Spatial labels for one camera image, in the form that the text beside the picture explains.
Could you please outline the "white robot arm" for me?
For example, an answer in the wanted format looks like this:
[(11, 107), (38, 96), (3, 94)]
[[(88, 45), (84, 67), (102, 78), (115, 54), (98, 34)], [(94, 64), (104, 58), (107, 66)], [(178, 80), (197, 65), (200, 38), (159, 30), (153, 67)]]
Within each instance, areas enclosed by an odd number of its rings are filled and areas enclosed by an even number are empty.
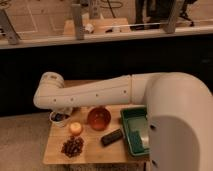
[(65, 87), (42, 75), (33, 98), (41, 109), (137, 104), (147, 108), (152, 171), (213, 171), (213, 94), (197, 77), (148, 73)]

